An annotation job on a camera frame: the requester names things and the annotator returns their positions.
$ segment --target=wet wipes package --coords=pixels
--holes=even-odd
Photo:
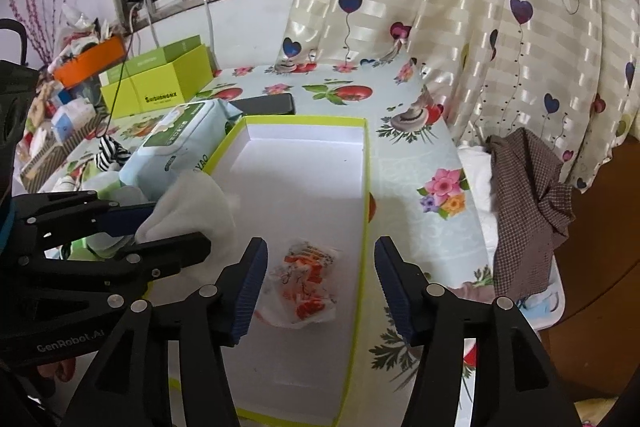
[[[158,201],[180,172],[205,166],[240,115],[220,99],[177,105],[131,155],[120,171],[120,181]]]

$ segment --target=green box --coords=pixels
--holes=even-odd
[[[204,44],[173,62],[131,77],[142,112],[189,102],[213,79]]]
[[[172,44],[168,44],[162,48],[157,48],[145,54],[138,55],[138,57],[130,58],[124,63],[124,68],[122,64],[119,64],[116,67],[107,70],[107,78],[109,83],[113,84],[120,79],[120,70],[122,70],[123,78],[129,78],[135,74],[159,68],[160,66],[173,62],[176,58],[192,51],[199,45],[199,35],[173,42]]]
[[[107,105],[107,110],[111,111],[113,105],[113,99],[116,96],[116,90],[118,84],[109,84],[108,86],[102,86],[102,97]],[[142,112],[140,102],[138,100],[138,94],[133,87],[133,83],[130,78],[124,78],[120,83],[120,90],[118,91],[118,97],[116,99],[116,105],[113,108],[113,118],[121,118],[123,116],[130,116],[132,114],[139,114]]]

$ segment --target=open box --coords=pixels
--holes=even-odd
[[[278,426],[336,425],[348,391],[364,279],[369,169],[366,120],[249,116],[205,167],[239,201],[237,238],[262,237],[268,269],[302,238],[341,252],[337,316],[293,330],[255,317],[226,375],[241,417]]]

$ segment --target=floral tablecloth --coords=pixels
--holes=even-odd
[[[492,285],[478,216],[441,108],[424,89],[416,60],[354,66],[297,66],[216,71],[195,100],[233,101],[290,92],[297,114],[366,118],[370,132],[370,255],[353,365],[352,385],[339,425],[400,425],[417,371],[420,350],[409,347],[386,308],[372,262],[372,244],[390,235],[405,260],[428,279],[450,287]],[[108,133],[124,147],[139,146],[165,111],[114,120]],[[85,175],[82,166],[97,152],[88,136],[52,176]],[[468,425],[475,351],[465,355],[458,425]]]

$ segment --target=orange box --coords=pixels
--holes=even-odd
[[[53,77],[62,82],[63,86],[73,87],[114,63],[121,62],[125,54],[122,39],[112,37],[60,66],[53,72]]]

